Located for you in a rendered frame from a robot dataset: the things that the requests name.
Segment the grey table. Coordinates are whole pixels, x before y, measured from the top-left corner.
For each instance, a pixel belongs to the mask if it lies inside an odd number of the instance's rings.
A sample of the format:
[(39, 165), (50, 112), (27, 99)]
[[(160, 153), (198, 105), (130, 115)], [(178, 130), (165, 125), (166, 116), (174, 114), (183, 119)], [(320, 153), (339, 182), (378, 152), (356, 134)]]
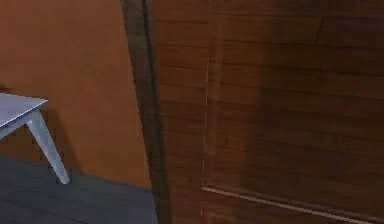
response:
[(46, 99), (0, 93), (0, 140), (26, 125), (62, 184), (70, 178), (56, 149), (41, 108)]

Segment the brown wooden room door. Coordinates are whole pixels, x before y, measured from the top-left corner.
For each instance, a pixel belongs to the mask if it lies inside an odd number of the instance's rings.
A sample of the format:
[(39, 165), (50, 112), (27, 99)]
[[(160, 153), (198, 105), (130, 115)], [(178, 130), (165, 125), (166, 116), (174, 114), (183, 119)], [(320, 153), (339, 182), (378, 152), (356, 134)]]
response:
[(384, 0), (120, 0), (156, 224), (384, 224)]

